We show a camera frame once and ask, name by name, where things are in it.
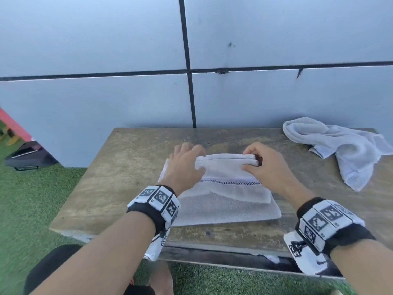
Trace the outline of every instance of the wooden table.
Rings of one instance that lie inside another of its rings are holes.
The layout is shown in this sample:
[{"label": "wooden table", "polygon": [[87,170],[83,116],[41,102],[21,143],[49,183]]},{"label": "wooden table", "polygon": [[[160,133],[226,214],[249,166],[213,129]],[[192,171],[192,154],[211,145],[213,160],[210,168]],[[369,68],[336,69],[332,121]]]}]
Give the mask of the wooden table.
[{"label": "wooden table", "polygon": [[[115,128],[50,229],[85,242],[101,233],[125,213],[140,191],[157,182],[174,146],[186,141],[201,144],[207,154],[242,153],[255,141],[267,144],[283,154],[305,186],[356,213],[378,240],[393,249],[393,156],[382,157],[371,181],[357,193],[343,183],[334,156],[319,158],[308,151],[309,146],[291,142],[280,128]],[[294,229],[295,211],[279,195],[273,197],[282,211],[278,220],[174,227],[166,245],[290,256],[283,235]],[[172,250],[170,255],[178,252]]]}]

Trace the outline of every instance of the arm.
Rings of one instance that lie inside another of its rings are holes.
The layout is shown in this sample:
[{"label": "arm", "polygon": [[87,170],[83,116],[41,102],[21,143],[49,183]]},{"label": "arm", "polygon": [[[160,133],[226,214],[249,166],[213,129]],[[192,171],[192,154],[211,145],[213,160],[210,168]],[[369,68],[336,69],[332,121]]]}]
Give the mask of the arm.
[{"label": "arm", "polygon": [[[280,153],[259,142],[243,154],[257,154],[262,166],[243,165],[263,186],[283,196],[297,210],[315,197],[293,175]],[[393,290],[393,252],[375,240],[361,240],[345,247],[336,247],[331,258],[342,275],[360,295],[391,294]]]},{"label": "arm", "polygon": [[[205,169],[195,169],[202,146],[184,143],[170,155],[160,184],[171,187],[177,196],[192,188]],[[123,294],[149,247],[156,228],[150,217],[129,212],[77,251],[32,294]]]}]

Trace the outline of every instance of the pink object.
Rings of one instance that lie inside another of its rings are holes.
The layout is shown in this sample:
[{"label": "pink object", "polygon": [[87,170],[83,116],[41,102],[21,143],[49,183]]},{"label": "pink object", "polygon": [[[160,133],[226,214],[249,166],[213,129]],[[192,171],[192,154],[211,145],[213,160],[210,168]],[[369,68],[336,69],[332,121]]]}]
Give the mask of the pink object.
[{"label": "pink object", "polygon": [[32,136],[28,134],[28,132],[24,130],[19,124],[17,124],[13,118],[4,112],[2,108],[0,108],[0,120],[3,121],[8,128],[11,128],[13,132],[25,142],[33,140]]}]

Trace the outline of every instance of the black case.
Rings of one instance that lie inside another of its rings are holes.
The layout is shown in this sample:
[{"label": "black case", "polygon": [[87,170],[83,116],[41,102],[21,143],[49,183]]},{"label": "black case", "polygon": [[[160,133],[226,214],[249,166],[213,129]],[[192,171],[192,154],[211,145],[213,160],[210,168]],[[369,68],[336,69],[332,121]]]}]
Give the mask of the black case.
[{"label": "black case", "polygon": [[24,143],[14,153],[4,160],[6,166],[13,167],[17,171],[29,171],[39,167],[48,167],[57,163],[40,144],[36,141]]}]

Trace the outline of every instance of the left hand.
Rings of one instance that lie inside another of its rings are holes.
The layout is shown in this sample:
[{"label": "left hand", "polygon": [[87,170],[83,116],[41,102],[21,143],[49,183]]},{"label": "left hand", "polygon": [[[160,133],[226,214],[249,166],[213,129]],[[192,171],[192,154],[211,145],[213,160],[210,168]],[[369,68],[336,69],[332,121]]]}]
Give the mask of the left hand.
[{"label": "left hand", "polygon": [[165,171],[164,178],[159,184],[167,185],[172,188],[176,196],[192,188],[202,179],[205,168],[195,169],[197,156],[205,156],[206,150],[201,145],[194,146],[191,143],[177,145],[174,153],[169,156],[169,165]]}]

